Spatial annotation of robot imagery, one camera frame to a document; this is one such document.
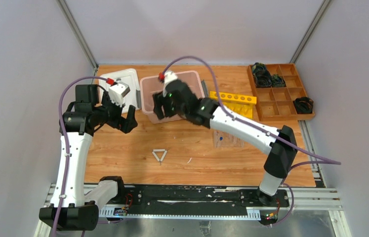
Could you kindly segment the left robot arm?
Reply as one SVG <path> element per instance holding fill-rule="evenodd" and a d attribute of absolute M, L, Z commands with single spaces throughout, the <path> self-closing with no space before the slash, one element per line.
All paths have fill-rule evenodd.
<path fill-rule="evenodd" d="M 39 218 L 54 231 L 92 231 L 100 210 L 110 200 L 122 203 L 126 198 L 123 179 L 105 176 L 96 188 L 84 193 L 86 159 L 92 139 L 104 125 L 124 134 L 136 126 L 135 106 L 122 117 L 128 85 L 113 83 L 99 97 L 99 85 L 76 85 L 75 100 L 60 114 L 61 160 L 58 179 L 50 205 L 40 209 Z"/>

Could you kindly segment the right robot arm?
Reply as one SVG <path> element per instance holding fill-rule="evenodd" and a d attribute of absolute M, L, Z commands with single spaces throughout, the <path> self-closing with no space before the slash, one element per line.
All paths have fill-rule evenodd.
<path fill-rule="evenodd" d="M 250 143 L 267 155 L 265 174 L 254 198 L 263 206 L 277 199 L 277 190 L 287 178 L 297 155 L 293 129 L 270 127 L 247 119 L 212 98 L 199 98 L 189 86 L 175 80 L 160 92 L 153 93 L 154 113 L 158 119 L 175 115 L 194 125 L 231 134 Z"/>

